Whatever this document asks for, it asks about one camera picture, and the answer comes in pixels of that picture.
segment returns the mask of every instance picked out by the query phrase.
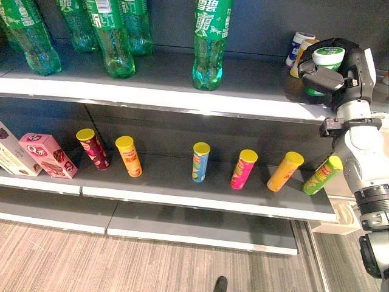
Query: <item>store shelf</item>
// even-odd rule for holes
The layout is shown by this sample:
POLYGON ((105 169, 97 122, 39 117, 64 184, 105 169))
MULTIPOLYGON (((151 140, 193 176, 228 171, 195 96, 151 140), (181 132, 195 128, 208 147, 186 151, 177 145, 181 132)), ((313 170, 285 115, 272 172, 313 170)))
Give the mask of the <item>store shelf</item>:
POLYGON ((100 53, 78 54, 70 45, 58 51, 63 71, 48 77, 34 75, 19 54, 21 64, 0 78, 0 96, 314 123, 332 115, 325 106, 305 104, 302 84, 281 63, 226 58, 220 89, 204 92, 192 85, 192 55, 137 58, 136 75, 116 80, 107 75, 100 53))
POLYGON ((288 220, 119 202, 108 235, 297 254, 288 220))
MULTIPOLYGON (((78 173, 73 179, 53 179, 45 173, 37 178, 23 177, 28 189, 42 189, 51 183, 53 192, 64 192, 74 186, 82 187, 84 196, 113 200, 138 201, 202 209, 223 210, 269 217, 294 218, 335 222, 336 215, 322 190, 315 196, 301 192, 304 178, 310 173, 297 171, 278 193, 266 187, 266 181, 275 167, 255 166, 242 190, 233 190, 230 177, 234 164, 208 162, 207 177, 198 184, 191 180, 191 159, 161 155, 140 155, 143 174, 130 178, 120 156, 115 153, 111 165, 97 170, 84 155, 78 173)), ((15 187, 20 178, 0 170, 0 184, 15 187)))
POLYGON ((104 234, 116 201, 0 188, 0 219, 104 234))

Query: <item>white box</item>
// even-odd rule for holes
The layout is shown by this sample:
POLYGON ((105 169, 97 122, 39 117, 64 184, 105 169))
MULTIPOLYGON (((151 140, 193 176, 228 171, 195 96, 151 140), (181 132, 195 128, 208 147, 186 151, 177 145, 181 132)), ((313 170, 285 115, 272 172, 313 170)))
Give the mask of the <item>white box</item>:
POLYGON ((13 175, 38 176, 42 170, 2 122, 0 122, 0 167, 13 175))

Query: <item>pink chip can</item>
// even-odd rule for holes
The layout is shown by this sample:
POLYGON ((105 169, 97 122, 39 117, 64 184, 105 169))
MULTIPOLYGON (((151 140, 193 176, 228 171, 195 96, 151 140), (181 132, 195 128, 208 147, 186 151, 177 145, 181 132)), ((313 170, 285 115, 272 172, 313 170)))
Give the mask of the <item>pink chip can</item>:
POLYGON ((245 149, 241 151, 231 178, 230 184, 233 189, 240 190, 243 188, 257 159, 258 155, 253 150, 245 149))

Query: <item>red chip can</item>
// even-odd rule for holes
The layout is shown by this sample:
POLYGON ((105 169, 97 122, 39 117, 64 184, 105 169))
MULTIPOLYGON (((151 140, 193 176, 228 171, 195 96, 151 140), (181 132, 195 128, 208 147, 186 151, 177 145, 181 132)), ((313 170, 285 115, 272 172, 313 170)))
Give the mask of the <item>red chip can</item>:
POLYGON ((104 170, 108 168, 109 161, 107 155, 105 154, 102 144, 97 139, 94 130, 85 128, 78 131, 75 136, 80 141, 86 154, 88 154, 97 169, 104 170))

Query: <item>snack box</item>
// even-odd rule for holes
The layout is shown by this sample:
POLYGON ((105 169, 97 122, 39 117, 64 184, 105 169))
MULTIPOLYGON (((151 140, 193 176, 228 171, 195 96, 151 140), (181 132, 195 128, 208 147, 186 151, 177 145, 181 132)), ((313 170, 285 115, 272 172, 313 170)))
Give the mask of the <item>snack box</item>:
POLYGON ((2 122, 0 122, 0 167, 12 175, 38 176, 42 170, 2 122))
POLYGON ((72 178, 77 172, 74 163, 51 135, 27 133, 19 144, 53 178, 72 178))

